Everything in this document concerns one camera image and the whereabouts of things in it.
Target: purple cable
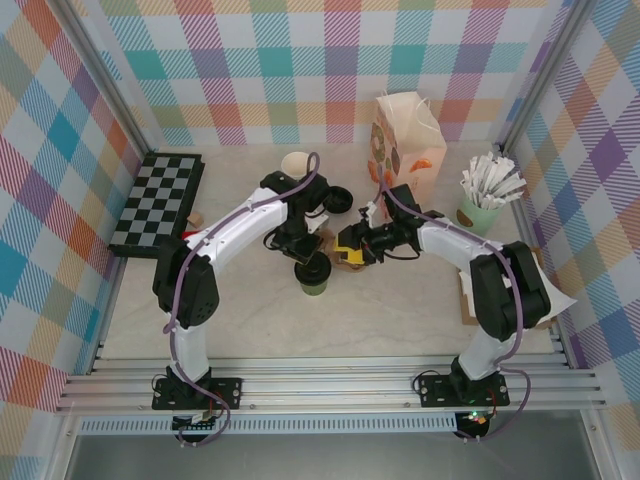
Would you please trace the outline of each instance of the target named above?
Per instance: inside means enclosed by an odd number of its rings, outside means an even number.
[[[184,276],[186,275],[187,270],[189,268],[189,264],[191,263],[193,258],[198,253],[198,250],[200,250],[206,244],[207,240],[212,239],[216,233],[218,233],[222,228],[224,228],[226,225],[228,225],[232,220],[238,218],[240,215],[242,215],[243,213],[248,212],[249,210],[253,210],[254,208],[260,208],[260,207],[262,207],[264,205],[267,205],[267,204],[272,203],[272,202],[276,202],[278,200],[283,200],[283,199],[285,199],[287,197],[290,197],[291,195],[294,195],[294,194],[298,193],[299,191],[303,190],[304,188],[307,188],[309,186],[309,184],[313,181],[315,176],[318,174],[318,170],[320,168],[320,156],[316,152],[311,152],[309,154],[309,157],[307,158],[307,172],[309,171],[309,167],[310,167],[310,164],[311,164],[311,159],[314,158],[314,157],[316,159],[316,162],[315,162],[313,171],[311,171],[311,173],[309,175],[307,175],[307,178],[305,179],[304,182],[302,182],[297,187],[292,188],[291,190],[289,190],[289,191],[287,191],[285,193],[282,193],[280,195],[274,195],[273,197],[267,198],[266,200],[262,200],[260,202],[256,202],[256,203],[252,204],[250,207],[243,207],[243,208],[237,210],[236,212],[233,212],[228,217],[223,218],[220,221],[220,223],[218,223],[215,227],[213,227],[211,229],[211,231],[209,233],[207,233],[204,237],[202,237],[202,239],[200,239],[200,241],[196,244],[195,248],[193,250],[191,250],[189,255],[187,255],[187,258],[185,258],[184,262],[182,263],[182,266],[180,267],[180,272],[178,273],[178,278],[176,280],[176,290],[175,290],[174,295],[173,295],[173,306],[171,308],[171,318],[169,319],[169,323],[167,323],[164,326],[164,328],[162,329],[163,333],[165,333],[165,334],[170,333],[171,334],[169,336],[169,349],[171,350],[171,360],[174,362],[176,370],[178,371],[178,374],[182,377],[182,380],[187,385],[189,385],[194,390],[197,390],[198,392],[202,393],[203,395],[211,398],[216,403],[220,404],[222,409],[225,410],[226,413],[227,413],[226,418],[225,418],[225,422],[222,425],[222,427],[217,432],[212,433],[211,435],[209,435],[207,438],[205,438],[201,442],[198,442],[198,443],[187,442],[182,437],[182,430],[179,430],[178,431],[178,438],[182,442],[183,446],[186,445],[186,446],[189,446],[189,447],[199,447],[199,446],[204,446],[204,445],[207,445],[208,443],[213,442],[218,437],[220,437],[220,435],[222,435],[222,432],[224,432],[227,429],[227,427],[229,426],[229,423],[231,421],[231,409],[229,408],[229,405],[227,405],[227,403],[222,398],[220,398],[218,395],[215,395],[214,393],[211,393],[211,392],[205,390],[204,388],[200,387],[199,385],[197,385],[193,380],[191,380],[187,376],[186,372],[182,369],[182,367],[178,363],[178,357],[177,357],[177,354],[176,354],[175,326],[176,326],[177,315],[178,315],[178,306],[179,306],[179,302],[180,302],[180,294],[182,293],[182,284],[184,282]]]
[[[395,195],[393,195],[393,193],[391,193],[391,190],[389,189],[389,186],[384,181],[384,176],[382,175],[382,167],[380,165],[378,165],[378,178],[380,179],[380,187],[389,196],[389,198],[391,198],[391,200],[393,200],[393,202],[398,206],[398,208],[400,208],[401,210],[404,210],[405,212],[407,212],[407,213],[409,213],[411,215],[414,215],[414,216],[416,216],[418,218],[422,218],[423,220],[426,220],[427,222],[431,222],[431,223],[433,223],[434,225],[437,225],[440,228],[443,228],[445,230],[451,230],[452,232],[455,232],[458,235],[460,235],[460,236],[462,236],[464,238],[467,238],[469,240],[472,240],[472,241],[476,242],[477,244],[485,247],[487,250],[489,250],[491,253],[493,253],[496,256],[496,258],[500,261],[500,263],[504,267],[505,271],[507,272],[507,277],[509,278],[509,281],[511,282],[511,288],[512,288],[512,291],[513,291],[513,298],[514,298],[514,301],[516,303],[516,340],[515,340],[515,342],[513,344],[513,347],[511,348],[511,350],[509,350],[506,354],[502,355],[501,357],[498,357],[496,359],[496,361],[494,362],[494,365],[496,367],[498,367],[499,369],[505,371],[505,372],[518,373],[518,374],[524,376],[525,381],[527,382],[527,389],[525,391],[524,398],[522,399],[522,403],[520,403],[520,406],[518,407],[518,409],[514,413],[513,417],[511,417],[511,419],[507,423],[505,423],[502,427],[500,427],[498,430],[496,430],[496,431],[494,431],[494,432],[492,432],[489,435],[484,437],[485,440],[493,438],[496,435],[498,435],[499,433],[504,432],[507,429],[507,427],[509,427],[510,425],[513,424],[514,420],[518,416],[520,416],[520,414],[524,410],[524,407],[526,406],[527,402],[529,401],[529,396],[531,395],[531,378],[529,377],[529,375],[527,375],[527,373],[524,370],[500,367],[500,362],[503,362],[504,360],[508,360],[509,358],[513,357],[516,354],[516,352],[518,351],[518,349],[520,348],[520,343],[522,342],[522,331],[523,331],[523,328],[524,328],[524,317],[523,317],[523,313],[522,313],[522,300],[520,298],[520,290],[518,289],[518,282],[516,281],[516,277],[515,277],[515,275],[513,273],[513,270],[511,269],[511,266],[509,265],[509,262],[504,257],[504,255],[502,255],[502,253],[497,248],[495,248],[493,245],[488,243],[484,238],[479,237],[477,235],[474,235],[471,232],[467,232],[466,230],[463,230],[462,228],[456,227],[455,225],[450,225],[450,224],[444,223],[444,222],[442,222],[442,221],[440,221],[438,219],[428,217],[428,216],[426,216],[426,215],[424,215],[424,214],[422,214],[420,212],[416,212],[415,210],[412,210],[409,207],[407,207],[406,205],[402,204],[395,197]]]

